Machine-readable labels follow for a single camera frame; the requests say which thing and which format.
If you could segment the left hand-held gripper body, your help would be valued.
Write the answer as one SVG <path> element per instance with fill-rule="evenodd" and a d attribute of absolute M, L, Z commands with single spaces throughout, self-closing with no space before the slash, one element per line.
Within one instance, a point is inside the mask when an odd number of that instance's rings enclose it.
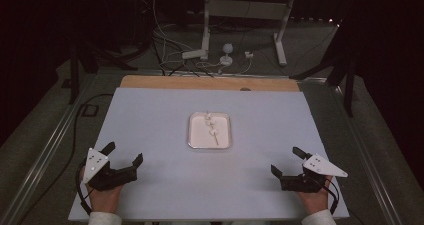
<path fill-rule="evenodd" d="M 137 169 L 131 166 L 112 169 L 109 155 L 90 148 L 87 153 L 82 182 L 98 191 L 111 190 L 115 187 L 137 180 Z"/>

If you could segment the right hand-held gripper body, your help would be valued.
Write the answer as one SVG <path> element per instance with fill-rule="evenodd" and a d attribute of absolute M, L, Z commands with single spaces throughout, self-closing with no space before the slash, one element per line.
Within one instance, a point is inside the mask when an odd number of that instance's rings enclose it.
<path fill-rule="evenodd" d="M 348 173 L 319 154 L 308 154 L 302 164 L 303 172 L 296 176 L 280 176 L 283 191 L 317 193 L 325 187 L 327 177 L 346 178 Z"/>

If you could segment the white square tray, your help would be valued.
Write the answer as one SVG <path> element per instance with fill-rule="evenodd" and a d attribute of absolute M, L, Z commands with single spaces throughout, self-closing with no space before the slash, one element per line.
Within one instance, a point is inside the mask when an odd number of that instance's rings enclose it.
<path fill-rule="evenodd" d="M 216 121 L 218 130 L 216 145 L 214 138 L 209 134 L 209 127 L 205 123 L 206 113 L 211 113 L 212 120 Z M 214 112 L 195 112 L 190 115 L 188 123 L 188 145 L 193 149 L 227 149 L 232 145 L 231 121 L 228 114 Z"/>

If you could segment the wooden skewer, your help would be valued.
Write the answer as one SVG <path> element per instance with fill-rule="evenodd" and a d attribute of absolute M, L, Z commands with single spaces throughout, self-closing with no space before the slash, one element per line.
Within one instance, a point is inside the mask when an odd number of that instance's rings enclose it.
<path fill-rule="evenodd" d="M 215 129 L 215 125 L 214 126 L 208 126 L 209 127 L 209 131 L 211 130 L 211 129 Z M 215 136 L 212 136 L 213 138 L 214 138 L 214 140 L 215 140 L 215 143 L 216 143 L 216 145 L 219 145 L 219 142 L 218 142 L 218 138 L 217 138 L 217 135 L 215 135 Z"/>

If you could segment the person's left hand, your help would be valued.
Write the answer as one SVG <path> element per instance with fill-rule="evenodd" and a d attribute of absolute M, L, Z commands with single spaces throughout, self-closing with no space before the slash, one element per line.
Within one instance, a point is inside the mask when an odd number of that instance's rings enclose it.
<path fill-rule="evenodd" d="M 105 212 L 112 214 L 117 212 L 123 185 L 106 191 L 93 189 L 89 184 L 86 184 L 85 187 L 89 192 L 88 197 L 90 200 L 91 210 L 93 212 Z"/>

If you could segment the person's right hand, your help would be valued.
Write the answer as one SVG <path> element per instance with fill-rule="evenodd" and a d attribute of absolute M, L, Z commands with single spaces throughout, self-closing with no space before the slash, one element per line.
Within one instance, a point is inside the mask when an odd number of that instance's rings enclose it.
<path fill-rule="evenodd" d="M 331 180 L 332 176 L 327 176 L 325 187 L 321 188 L 317 193 L 297 192 L 308 215 L 328 209 L 328 190 Z"/>

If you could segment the black floor plate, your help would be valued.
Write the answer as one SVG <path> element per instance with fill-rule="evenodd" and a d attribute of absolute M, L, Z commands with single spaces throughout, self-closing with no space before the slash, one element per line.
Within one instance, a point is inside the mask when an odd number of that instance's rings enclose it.
<path fill-rule="evenodd" d="M 82 107 L 82 117 L 95 117 L 99 111 L 98 105 L 86 104 Z"/>

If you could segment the black tripod stand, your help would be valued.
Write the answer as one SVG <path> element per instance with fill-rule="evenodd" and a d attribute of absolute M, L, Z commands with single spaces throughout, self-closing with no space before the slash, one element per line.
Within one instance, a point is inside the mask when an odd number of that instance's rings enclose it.
<path fill-rule="evenodd" d="M 105 50 L 86 41 L 81 36 L 74 35 L 69 39 L 69 54 L 70 79 L 68 80 L 68 86 L 71 89 L 70 104 L 75 103 L 81 90 L 79 69 L 83 68 L 87 73 L 96 73 L 98 71 L 99 66 L 97 65 L 95 55 L 99 55 L 101 58 L 123 70 L 136 71 L 135 67 L 120 61 Z"/>
<path fill-rule="evenodd" d="M 345 79 L 343 106 L 347 114 L 352 117 L 357 51 L 355 42 L 351 41 L 350 35 L 346 32 L 343 22 L 337 23 L 335 28 L 336 31 L 334 32 L 333 38 L 319 64 L 304 72 L 290 75 L 289 78 L 304 80 L 322 70 L 332 67 L 332 71 L 326 79 L 326 84 L 328 86 L 339 86 L 342 80 Z"/>

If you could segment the white power strip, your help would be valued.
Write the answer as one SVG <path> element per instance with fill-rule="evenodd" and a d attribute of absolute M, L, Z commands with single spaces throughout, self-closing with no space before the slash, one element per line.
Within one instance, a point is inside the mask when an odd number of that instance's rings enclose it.
<path fill-rule="evenodd" d="M 193 58 L 200 58 L 207 55 L 206 50 L 200 49 L 200 50 L 194 50 L 194 51 L 188 51 L 182 53 L 182 59 L 188 60 Z"/>

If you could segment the small round white device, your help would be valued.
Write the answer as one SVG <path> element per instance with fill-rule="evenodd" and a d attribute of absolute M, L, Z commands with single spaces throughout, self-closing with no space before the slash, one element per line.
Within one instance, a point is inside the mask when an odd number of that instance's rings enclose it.
<path fill-rule="evenodd" d="M 220 63 L 224 66 L 230 66 L 233 62 L 230 54 L 233 52 L 233 45 L 231 43 L 226 43 L 222 48 L 224 55 L 220 58 Z"/>

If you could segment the white metal stand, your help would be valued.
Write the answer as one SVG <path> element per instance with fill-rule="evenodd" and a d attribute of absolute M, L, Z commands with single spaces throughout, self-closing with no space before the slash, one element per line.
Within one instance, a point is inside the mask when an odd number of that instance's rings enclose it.
<path fill-rule="evenodd" d="M 289 21 L 289 15 L 294 0 L 283 3 L 241 1 L 241 0 L 204 0 L 204 26 L 201 43 L 200 59 L 206 61 L 209 55 L 209 18 L 211 16 L 279 20 L 280 29 L 273 34 L 273 42 L 276 50 L 278 63 L 281 66 L 287 64 L 282 38 Z"/>

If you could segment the metal floor rail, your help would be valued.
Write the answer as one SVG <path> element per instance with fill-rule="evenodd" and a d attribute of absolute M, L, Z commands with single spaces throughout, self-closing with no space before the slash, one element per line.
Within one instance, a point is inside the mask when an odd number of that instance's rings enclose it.
<path fill-rule="evenodd" d="M 339 86 L 329 87 L 338 109 L 341 111 L 341 117 L 349 127 L 349 131 L 353 137 L 353 148 L 359 157 L 359 161 L 368 178 L 374 196 L 378 201 L 379 207 L 383 213 L 387 225 L 404 225 L 401 217 L 394 206 L 388 186 L 382 179 L 381 173 L 378 170 L 371 153 L 368 151 L 370 144 L 366 141 L 362 131 L 360 130 L 361 122 L 358 116 L 350 117 L 344 107 L 345 93 Z"/>
<path fill-rule="evenodd" d="M 76 117 L 95 76 L 83 77 L 80 92 L 55 88 L 0 148 L 0 225 L 17 225 Z"/>

